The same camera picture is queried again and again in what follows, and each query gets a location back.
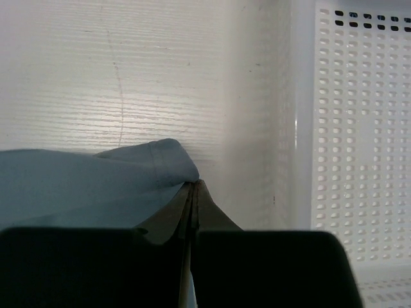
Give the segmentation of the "teal blue t-shirt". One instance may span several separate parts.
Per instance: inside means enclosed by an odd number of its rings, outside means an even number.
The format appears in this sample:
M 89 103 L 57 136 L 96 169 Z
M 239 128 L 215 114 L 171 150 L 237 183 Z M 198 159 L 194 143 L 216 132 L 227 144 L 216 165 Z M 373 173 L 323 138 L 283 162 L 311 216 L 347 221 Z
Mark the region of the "teal blue t-shirt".
M 174 139 L 95 155 L 2 152 L 1 306 L 157 307 L 134 228 L 198 179 Z

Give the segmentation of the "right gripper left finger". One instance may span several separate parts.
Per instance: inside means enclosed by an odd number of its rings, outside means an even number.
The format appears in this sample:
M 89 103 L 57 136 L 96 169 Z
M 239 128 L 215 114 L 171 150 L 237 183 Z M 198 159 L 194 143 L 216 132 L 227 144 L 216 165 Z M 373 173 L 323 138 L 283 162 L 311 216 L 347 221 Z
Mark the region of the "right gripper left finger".
M 193 190 L 194 184 L 183 184 L 167 205 L 134 228 L 142 289 L 158 291 L 153 306 L 188 306 Z

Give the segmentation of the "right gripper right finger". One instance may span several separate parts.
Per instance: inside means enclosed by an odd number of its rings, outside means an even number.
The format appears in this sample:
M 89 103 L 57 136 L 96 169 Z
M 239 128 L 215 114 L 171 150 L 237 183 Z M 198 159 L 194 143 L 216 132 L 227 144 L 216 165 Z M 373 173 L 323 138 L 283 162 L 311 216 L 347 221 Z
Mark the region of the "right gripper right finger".
M 203 180 L 194 183 L 191 225 L 195 230 L 242 231 L 214 202 Z

